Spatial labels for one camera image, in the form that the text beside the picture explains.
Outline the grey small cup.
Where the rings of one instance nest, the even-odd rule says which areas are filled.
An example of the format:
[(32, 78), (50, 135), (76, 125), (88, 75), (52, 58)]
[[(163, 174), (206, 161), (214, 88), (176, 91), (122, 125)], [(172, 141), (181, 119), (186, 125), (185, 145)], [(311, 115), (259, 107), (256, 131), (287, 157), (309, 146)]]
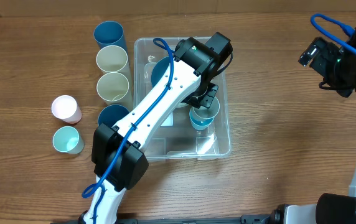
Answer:
[(201, 106), (200, 108), (192, 107), (190, 110), (190, 115), (194, 120), (205, 121), (216, 117), (220, 110), (220, 102), (217, 97), (215, 97), (209, 108)]

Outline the light blue small cup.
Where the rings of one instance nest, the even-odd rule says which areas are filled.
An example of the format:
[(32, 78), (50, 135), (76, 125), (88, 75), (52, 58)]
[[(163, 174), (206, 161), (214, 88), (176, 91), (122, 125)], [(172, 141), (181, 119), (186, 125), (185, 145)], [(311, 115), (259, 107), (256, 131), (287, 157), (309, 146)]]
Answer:
[(198, 131), (205, 130), (214, 121), (214, 118), (206, 119), (204, 121), (199, 121), (194, 119), (193, 115), (194, 115), (194, 110), (190, 109), (189, 118), (190, 118), (191, 125), (194, 129)]

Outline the dark blue bowl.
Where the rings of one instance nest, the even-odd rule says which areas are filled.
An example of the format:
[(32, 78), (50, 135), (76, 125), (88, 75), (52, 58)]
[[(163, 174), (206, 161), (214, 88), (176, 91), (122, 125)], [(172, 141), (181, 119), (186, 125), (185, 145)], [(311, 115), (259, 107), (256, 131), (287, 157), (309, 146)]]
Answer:
[(169, 70), (170, 60), (169, 57), (164, 57), (155, 65), (151, 74), (151, 85), (155, 87), (159, 80), (163, 77), (166, 71)]

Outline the pink small cup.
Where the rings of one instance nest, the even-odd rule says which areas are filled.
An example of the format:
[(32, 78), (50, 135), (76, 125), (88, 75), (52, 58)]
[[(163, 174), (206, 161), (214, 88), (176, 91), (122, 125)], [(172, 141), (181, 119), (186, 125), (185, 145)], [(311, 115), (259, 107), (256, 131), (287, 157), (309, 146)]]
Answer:
[(78, 123), (82, 118), (77, 101), (70, 95), (61, 95), (54, 99), (51, 112), (56, 118), (69, 124)]

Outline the mint green small cup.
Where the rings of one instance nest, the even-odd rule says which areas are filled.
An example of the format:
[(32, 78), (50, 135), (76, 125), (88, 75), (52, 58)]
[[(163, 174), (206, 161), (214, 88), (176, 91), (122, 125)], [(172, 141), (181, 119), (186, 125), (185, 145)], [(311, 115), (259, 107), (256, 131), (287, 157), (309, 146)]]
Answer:
[(67, 154), (79, 154), (85, 146), (83, 138), (73, 126), (58, 129), (53, 136), (52, 144), (56, 151)]

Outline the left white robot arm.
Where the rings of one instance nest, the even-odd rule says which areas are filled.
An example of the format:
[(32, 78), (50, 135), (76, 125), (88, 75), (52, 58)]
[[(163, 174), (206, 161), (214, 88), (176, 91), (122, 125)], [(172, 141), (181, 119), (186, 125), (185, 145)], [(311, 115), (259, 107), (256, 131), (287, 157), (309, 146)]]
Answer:
[(82, 193), (92, 203), (79, 223), (115, 223), (126, 190), (132, 189), (149, 167), (143, 153), (156, 132), (179, 103), (209, 108), (213, 99), (212, 79), (231, 63), (230, 39), (215, 33), (206, 43), (193, 37), (171, 49), (162, 38), (154, 44), (167, 51), (169, 66), (156, 86), (126, 116), (112, 127), (100, 124), (93, 135), (91, 160), (96, 182)]

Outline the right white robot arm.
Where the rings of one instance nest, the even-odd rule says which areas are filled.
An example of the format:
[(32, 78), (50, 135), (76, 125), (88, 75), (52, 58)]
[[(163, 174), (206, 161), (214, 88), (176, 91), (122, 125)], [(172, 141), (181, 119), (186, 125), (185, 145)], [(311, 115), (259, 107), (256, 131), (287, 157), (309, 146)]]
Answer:
[[(322, 75), (320, 88), (348, 97), (356, 92), (356, 39), (338, 47), (318, 37), (300, 56)], [(356, 166), (347, 195), (322, 194), (310, 205), (280, 205), (262, 223), (356, 223)]]

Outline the clear plastic storage container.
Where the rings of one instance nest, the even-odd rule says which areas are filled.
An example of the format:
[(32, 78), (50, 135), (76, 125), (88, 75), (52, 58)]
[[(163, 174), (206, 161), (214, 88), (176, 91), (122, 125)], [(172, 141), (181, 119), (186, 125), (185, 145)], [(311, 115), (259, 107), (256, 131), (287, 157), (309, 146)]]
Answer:
[[(152, 37), (142, 37), (134, 43), (134, 106), (151, 91), (151, 74), (155, 65), (167, 57), (167, 52), (154, 45)], [(164, 159), (219, 159), (231, 153), (228, 117), (226, 72), (216, 76), (212, 83), (218, 85), (216, 97), (220, 110), (205, 130), (191, 125), (190, 106), (176, 108), (172, 114), (174, 124), (160, 127), (152, 136), (144, 154), (149, 161)]]

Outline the white paper label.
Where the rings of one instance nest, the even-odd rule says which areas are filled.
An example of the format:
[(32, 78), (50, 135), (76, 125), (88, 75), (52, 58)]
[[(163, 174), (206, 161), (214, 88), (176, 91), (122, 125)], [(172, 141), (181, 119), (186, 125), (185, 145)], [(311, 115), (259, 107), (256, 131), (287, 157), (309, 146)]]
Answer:
[(172, 126), (174, 124), (173, 114), (171, 113), (161, 124), (161, 127)]

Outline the near cream tall cup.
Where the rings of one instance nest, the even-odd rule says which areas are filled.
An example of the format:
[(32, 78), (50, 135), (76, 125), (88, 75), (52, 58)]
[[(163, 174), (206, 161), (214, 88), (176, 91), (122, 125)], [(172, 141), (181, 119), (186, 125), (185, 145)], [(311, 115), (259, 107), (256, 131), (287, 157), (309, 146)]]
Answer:
[(133, 109), (132, 88), (121, 73), (104, 74), (96, 84), (96, 91), (107, 105), (122, 105), (129, 111)]

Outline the cream tall cup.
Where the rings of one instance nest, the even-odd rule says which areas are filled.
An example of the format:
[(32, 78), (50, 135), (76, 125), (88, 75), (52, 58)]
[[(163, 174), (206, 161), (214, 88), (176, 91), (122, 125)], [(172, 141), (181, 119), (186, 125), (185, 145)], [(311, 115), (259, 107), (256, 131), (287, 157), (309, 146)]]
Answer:
[(128, 53), (117, 45), (109, 45), (100, 49), (96, 55), (96, 64), (103, 74), (117, 72), (123, 74), (132, 83)]
[(133, 109), (132, 88), (121, 73), (104, 74), (96, 84), (96, 91), (107, 105), (122, 105), (129, 111)]

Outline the near dark blue tall cup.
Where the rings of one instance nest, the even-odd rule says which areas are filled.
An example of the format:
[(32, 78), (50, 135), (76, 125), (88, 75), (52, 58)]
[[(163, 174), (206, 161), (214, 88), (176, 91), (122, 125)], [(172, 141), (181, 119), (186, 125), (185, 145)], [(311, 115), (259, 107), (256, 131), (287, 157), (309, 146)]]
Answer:
[(129, 111), (122, 105), (109, 105), (104, 108), (98, 116), (98, 125), (105, 124), (112, 128), (116, 122), (123, 119)]

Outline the dark blue tall cup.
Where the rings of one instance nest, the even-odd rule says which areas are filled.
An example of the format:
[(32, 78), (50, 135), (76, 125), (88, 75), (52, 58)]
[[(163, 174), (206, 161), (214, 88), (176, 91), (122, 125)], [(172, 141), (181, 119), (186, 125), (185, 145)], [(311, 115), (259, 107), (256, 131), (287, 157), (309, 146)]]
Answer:
[(112, 128), (116, 122), (123, 119), (129, 111), (122, 105), (109, 105), (104, 108), (98, 116), (98, 125), (105, 124)]
[(124, 29), (119, 22), (105, 21), (98, 24), (93, 32), (93, 36), (100, 49), (109, 45), (117, 45), (126, 52), (128, 51)]

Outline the far cream tall cup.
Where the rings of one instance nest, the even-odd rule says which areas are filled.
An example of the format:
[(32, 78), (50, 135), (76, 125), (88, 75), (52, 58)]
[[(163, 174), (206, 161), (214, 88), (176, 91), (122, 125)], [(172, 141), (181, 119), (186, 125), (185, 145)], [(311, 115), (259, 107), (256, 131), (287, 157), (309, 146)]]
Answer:
[(132, 83), (128, 53), (117, 45), (109, 45), (100, 49), (96, 55), (96, 64), (103, 74), (117, 72), (123, 74)]

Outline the far dark blue tall cup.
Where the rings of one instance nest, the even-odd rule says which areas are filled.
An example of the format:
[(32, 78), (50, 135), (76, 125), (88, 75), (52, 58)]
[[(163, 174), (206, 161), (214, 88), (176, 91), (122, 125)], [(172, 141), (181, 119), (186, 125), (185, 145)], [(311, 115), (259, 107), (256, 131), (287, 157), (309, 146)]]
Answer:
[(93, 36), (100, 49), (109, 45), (117, 45), (126, 52), (128, 51), (124, 29), (119, 22), (105, 21), (98, 24), (93, 32)]

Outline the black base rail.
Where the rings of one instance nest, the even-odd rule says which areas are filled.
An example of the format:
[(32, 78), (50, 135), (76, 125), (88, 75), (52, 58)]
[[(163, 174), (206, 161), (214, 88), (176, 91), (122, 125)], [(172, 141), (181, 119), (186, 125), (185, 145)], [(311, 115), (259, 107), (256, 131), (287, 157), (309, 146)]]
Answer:
[(284, 212), (287, 207), (287, 204), (278, 205), (270, 215), (242, 215), (241, 217), (233, 218), (183, 218), (158, 220), (120, 219), (116, 221), (116, 224), (283, 224)]

